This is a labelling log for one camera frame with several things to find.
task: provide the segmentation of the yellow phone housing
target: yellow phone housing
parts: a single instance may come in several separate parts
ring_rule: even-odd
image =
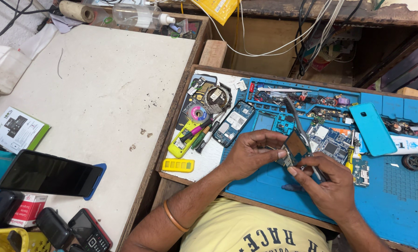
[[[170,145],[168,147],[169,152],[172,153],[173,156],[175,156],[177,158],[182,158],[183,157],[183,155],[190,148],[193,141],[195,141],[196,137],[200,134],[200,132],[198,132],[193,137],[185,140],[184,143],[181,142],[181,140],[179,140],[178,138],[183,137],[185,134],[187,134],[192,129],[195,129],[195,127],[200,125],[200,124],[201,123],[192,122],[192,121],[189,120],[184,125],[183,129],[179,132],[179,134],[175,137],[175,139],[173,139],[173,141],[170,143]]]
[[[195,167],[195,160],[166,158],[162,163],[163,171],[191,172]]]

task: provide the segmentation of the blue silicone repair mat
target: blue silicone repair mat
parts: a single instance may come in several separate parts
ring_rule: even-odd
[[[241,133],[252,131],[253,127],[260,128],[257,125],[260,122],[256,122],[259,111],[273,113],[276,117],[281,115],[282,118],[290,115],[284,106],[260,101],[261,99],[256,97],[258,85],[264,88],[312,91],[309,95],[326,97],[342,95],[342,97],[349,98],[350,103],[373,103],[382,118],[418,123],[418,100],[354,93],[260,78],[243,80],[248,83],[248,89],[243,92],[239,91],[236,101],[245,100],[253,103],[256,115],[247,122]],[[312,117],[307,117],[307,113],[314,107],[333,109],[339,113],[348,112],[347,108],[305,104],[297,109],[305,130],[313,120]],[[338,122],[326,120],[323,125],[338,129],[355,127],[355,124],[346,124],[341,119]],[[224,149],[221,161],[226,158],[233,145],[234,143]],[[418,249],[418,171],[404,168],[401,158],[402,156],[363,155],[362,159],[368,161],[370,167],[370,184],[368,187],[355,187],[355,202],[364,219],[379,237]],[[225,191],[318,220],[335,223],[317,209],[307,193],[283,190],[281,186],[285,184],[297,184],[297,182],[286,170],[282,169],[282,166],[274,162],[260,167],[257,172],[246,179],[230,183]]]

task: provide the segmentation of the teal phone back cover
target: teal phone back cover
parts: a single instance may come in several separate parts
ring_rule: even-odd
[[[381,156],[397,151],[396,145],[372,103],[351,106],[349,109],[371,155]]]

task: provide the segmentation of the product box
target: product box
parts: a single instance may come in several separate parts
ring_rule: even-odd
[[[0,117],[0,145],[16,154],[34,150],[49,129],[50,125],[8,107]]]
[[[35,220],[44,208],[46,195],[25,194],[24,201],[19,206],[9,225],[19,227],[36,226]]]

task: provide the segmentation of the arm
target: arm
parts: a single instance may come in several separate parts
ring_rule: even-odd
[[[226,160],[204,178],[173,195],[167,206],[175,220],[189,228],[203,210],[231,181],[253,174],[262,165],[283,158],[280,148],[286,136],[269,130],[241,134]],[[184,234],[169,220],[164,207],[159,206],[147,215],[131,232],[122,252],[167,251]]]
[[[366,224],[355,206],[350,170],[321,152],[302,159],[298,165],[318,166],[331,182],[316,183],[305,171],[289,167],[288,172],[304,187],[319,210],[334,220],[354,251],[391,252]]]

